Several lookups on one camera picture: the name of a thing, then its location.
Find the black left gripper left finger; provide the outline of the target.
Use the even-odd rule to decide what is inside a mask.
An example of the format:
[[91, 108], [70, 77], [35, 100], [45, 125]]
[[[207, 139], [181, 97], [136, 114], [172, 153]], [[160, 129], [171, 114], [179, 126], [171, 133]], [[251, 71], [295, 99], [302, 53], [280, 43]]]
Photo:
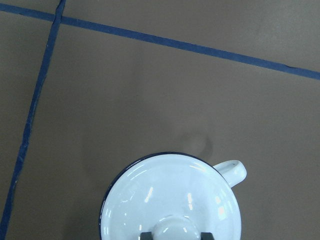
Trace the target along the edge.
[[151, 231], [149, 232], [142, 232], [140, 234], [140, 240], [153, 240], [153, 234]]

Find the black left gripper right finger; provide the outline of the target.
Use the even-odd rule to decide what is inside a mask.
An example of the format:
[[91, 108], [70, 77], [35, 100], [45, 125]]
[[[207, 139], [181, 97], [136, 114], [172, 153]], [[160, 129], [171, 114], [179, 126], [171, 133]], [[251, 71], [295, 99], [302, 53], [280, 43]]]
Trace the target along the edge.
[[200, 239], [201, 240], [213, 240], [213, 234], [211, 232], [201, 232]]

